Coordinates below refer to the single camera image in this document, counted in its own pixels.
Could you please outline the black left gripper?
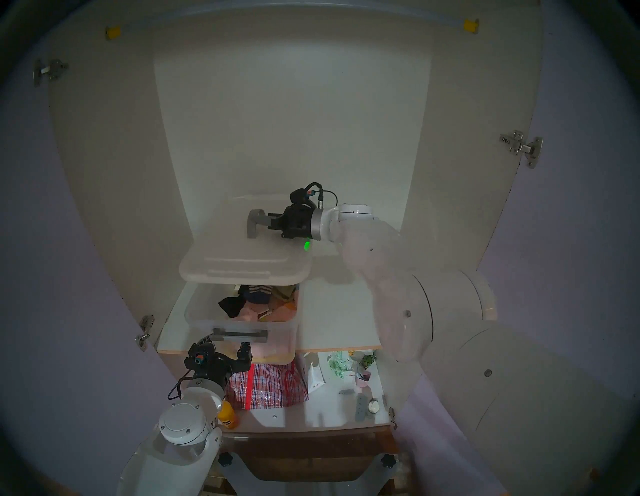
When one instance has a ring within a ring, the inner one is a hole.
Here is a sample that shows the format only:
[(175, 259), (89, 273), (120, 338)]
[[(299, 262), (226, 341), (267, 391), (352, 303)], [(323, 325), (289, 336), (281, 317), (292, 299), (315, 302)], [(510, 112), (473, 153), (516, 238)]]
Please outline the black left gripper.
[(241, 342), (235, 359), (216, 351), (210, 337), (192, 344), (184, 359), (185, 368), (193, 371), (193, 379), (207, 379), (218, 385), (227, 385), (232, 375), (245, 373), (252, 364), (250, 342)]

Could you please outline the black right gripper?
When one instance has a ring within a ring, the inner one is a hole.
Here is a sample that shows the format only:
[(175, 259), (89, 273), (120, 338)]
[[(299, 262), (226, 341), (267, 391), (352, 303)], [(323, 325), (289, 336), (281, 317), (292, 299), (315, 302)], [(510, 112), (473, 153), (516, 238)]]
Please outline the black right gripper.
[(285, 239), (311, 238), (311, 223), (314, 208), (306, 204), (292, 204), (283, 213), (269, 213), (269, 230), (280, 231)]

